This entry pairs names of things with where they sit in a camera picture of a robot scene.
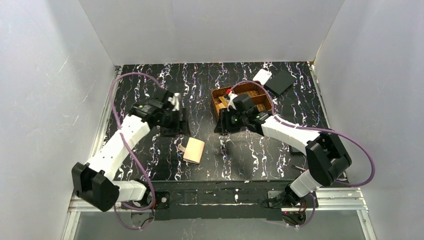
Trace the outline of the brown woven divided basket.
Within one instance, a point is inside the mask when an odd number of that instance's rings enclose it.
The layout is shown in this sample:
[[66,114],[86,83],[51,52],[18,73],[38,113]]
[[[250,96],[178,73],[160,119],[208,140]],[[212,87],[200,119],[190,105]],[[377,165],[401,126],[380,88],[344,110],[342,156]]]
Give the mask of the brown woven divided basket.
[[230,106],[238,107],[240,103],[236,103],[236,101],[240,102],[241,100],[247,101],[248,104],[254,104],[259,112],[271,113],[274,109],[268,92],[260,86],[260,83],[258,81],[246,81],[234,88],[227,86],[211,91],[211,107],[215,120],[219,119],[221,109],[227,109]]

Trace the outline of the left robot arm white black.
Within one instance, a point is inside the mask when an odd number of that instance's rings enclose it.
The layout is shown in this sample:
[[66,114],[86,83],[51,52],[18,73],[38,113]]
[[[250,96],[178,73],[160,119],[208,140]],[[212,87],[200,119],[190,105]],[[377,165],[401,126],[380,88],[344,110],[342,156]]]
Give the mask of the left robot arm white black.
[[116,181],[115,175],[133,148],[156,127],[164,137],[190,135],[188,115],[182,95],[159,89],[146,103],[135,103],[108,142],[85,163],[77,162],[72,170],[74,194],[102,212],[119,202],[155,197],[149,178]]

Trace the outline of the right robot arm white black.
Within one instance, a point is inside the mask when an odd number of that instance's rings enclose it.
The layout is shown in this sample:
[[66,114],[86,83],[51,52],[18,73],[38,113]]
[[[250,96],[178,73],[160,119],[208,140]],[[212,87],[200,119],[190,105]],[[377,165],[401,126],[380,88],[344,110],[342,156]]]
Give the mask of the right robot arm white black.
[[295,204],[302,197],[331,186],[351,166],[352,160],[338,135],[327,130],[307,130],[273,115],[259,111],[247,94],[224,96],[227,108],[219,110],[215,133],[237,133],[243,128],[288,144],[306,156],[308,169],[284,189],[281,199]]

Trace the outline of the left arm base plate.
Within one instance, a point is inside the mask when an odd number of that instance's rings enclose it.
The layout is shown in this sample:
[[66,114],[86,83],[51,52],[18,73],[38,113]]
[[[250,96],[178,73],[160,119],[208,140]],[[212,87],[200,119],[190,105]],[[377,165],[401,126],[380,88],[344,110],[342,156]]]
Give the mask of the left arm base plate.
[[[171,195],[168,191],[155,192],[154,210],[166,210],[170,207]],[[133,200],[136,207],[147,207],[153,200],[152,193],[146,193],[141,200]]]

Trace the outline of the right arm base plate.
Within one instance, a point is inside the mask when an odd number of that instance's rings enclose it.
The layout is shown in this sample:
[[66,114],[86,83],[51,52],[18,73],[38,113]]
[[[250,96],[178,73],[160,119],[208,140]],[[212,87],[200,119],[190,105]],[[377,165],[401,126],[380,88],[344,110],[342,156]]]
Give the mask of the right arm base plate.
[[267,192],[262,206],[269,209],[294,208],[295,211],[304,212],[308,208],[319,206],[316,193],[310,193],[301,198],[286,194],[284,190],[270,190]]

